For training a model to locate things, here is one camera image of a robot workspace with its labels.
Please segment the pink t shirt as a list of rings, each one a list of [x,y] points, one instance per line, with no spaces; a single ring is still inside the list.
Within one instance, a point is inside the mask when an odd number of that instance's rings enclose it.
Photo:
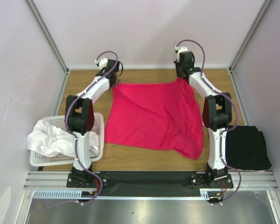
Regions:
[[[196,160],[203,151],[203,122],[192,87],[171,83],[115,86],[105,141],[152,150],[175,150]]]

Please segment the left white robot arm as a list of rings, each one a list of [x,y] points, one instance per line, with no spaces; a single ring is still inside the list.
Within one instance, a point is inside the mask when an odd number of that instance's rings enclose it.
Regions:
[[[68,188],[89,187],[97,178],[92,173],[89,136],[95,123],[93,105],[117,82],[117,73],[123,70],[121,62],[103,58],[96,61],[100,71],[79,94],[66,98],[65,127],[74,136],[74,164],[68,175]]]

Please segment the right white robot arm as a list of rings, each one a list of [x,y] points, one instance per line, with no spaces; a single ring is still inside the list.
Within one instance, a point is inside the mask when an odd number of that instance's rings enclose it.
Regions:
[[[195,56],[186,47],[175,50],[177,76],[184,79],[204,98],[202,120],[210,139],[210,154],[205,179],[202,183],[215,188],[228,176],[226,162],[226,136],[232,120],[232,103],[229,93],[222,93],[195,66]]]

